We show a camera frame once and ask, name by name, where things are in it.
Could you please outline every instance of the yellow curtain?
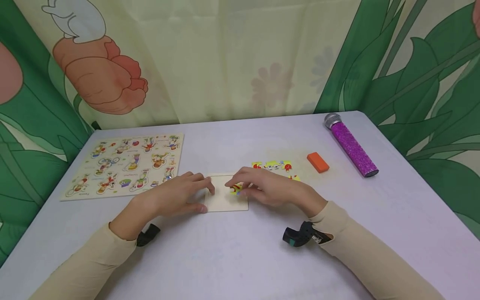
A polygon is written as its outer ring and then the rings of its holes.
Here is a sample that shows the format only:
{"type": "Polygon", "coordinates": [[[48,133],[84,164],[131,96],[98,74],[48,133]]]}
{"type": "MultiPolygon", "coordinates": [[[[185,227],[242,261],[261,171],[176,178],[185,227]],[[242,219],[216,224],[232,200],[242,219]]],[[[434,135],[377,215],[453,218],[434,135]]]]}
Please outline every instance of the yellow curtain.
{"type": "Polygon", "coordinates": [[[111,129],[312,113],[360,0],[15,3],[111,129]]]}

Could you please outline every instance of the beige sleeve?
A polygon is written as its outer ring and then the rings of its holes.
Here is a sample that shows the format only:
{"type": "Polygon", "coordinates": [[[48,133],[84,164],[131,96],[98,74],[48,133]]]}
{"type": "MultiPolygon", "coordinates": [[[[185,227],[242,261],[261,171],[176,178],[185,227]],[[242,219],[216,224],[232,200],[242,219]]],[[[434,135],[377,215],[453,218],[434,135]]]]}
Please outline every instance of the beige sleeve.
{"type": "Polygon", "coordinates": [[[105,224],[58,267],[30,300],[93,300],[107,279],[135,250],[137,241],[116,236],[105,224]]]}
{"type": "Polygon", "coordinates": [[[377,300],[444,300],[442,295],[378,237],[334,202],[310,219],[334,236],[320,247],[338,258],[377,300]]]}

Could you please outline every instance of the curtain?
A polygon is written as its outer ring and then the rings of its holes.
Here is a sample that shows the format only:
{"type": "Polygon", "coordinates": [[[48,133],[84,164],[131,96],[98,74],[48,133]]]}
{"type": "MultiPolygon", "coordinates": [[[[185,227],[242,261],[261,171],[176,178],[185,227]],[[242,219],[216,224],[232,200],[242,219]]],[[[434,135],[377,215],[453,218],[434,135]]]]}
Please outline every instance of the curtain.
{"type": "Polygon", "coordinates": [[[480,0],[14,2],[0,0],[0,263],[93,129],[344,110],[480,238],[480,0]]]}

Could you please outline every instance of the cartoon curtain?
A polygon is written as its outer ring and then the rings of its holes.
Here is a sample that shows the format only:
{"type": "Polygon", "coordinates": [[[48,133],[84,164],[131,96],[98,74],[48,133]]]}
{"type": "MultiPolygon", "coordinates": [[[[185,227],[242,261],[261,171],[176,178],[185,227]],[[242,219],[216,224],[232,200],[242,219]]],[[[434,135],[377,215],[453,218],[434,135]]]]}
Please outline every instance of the cartoon curtain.
{"type": "Polygon", "coordinates": [[[343,110],[480,238],[480,0],[14,2],[0,0],[0,264],[93,129],[343,110]]]}

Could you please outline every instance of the microphone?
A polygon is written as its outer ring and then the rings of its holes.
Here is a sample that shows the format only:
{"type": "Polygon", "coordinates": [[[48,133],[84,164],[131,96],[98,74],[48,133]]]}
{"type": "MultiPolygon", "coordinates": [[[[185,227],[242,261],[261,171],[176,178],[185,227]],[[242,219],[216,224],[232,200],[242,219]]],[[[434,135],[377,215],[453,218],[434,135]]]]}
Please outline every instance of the microphone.
{"type": "Polygon", "coordinates": [[[340,115],[337,113],[329,113],[325,116],[325,126],[330,129],[345,153],[355,164],[363,177],[372,177],[378,173],[378,168],[365,153],[355,137],[345,124],[342,122],[340,115]]]}

